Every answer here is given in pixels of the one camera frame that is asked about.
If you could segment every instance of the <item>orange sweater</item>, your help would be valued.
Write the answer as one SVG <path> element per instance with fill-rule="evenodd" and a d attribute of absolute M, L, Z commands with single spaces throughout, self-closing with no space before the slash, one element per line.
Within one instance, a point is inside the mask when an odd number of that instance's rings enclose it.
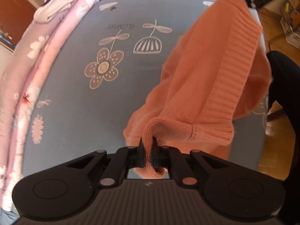
<path fill-rule="evenodd" d="M 146 150 L 143 178 L 162 178 L 151 166 L 152 137 L 160 146 L 192 149 L 226 159 L 232 120 L 249 114 L 271 82 L 269 62 L 259 46 L 261 26 L 244 0 L 217 0 L 180 39 L 146 103 L 124 130 L 126 143 Z"/>

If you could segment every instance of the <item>black pants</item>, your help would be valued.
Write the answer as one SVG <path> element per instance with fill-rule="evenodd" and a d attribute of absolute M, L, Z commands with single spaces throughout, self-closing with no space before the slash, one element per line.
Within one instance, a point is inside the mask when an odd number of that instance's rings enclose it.
<path fill-rule="evenodd" d="M 292 169 L 288 178 L 283 181 L 286 200 L 278 215 L 286 224 L 300 223 L 300 67 L 281 52 L 267 53 L 273 82 L 269 90 L 269 108 L 277 101 L 285 110 L 296 133 Z"/>

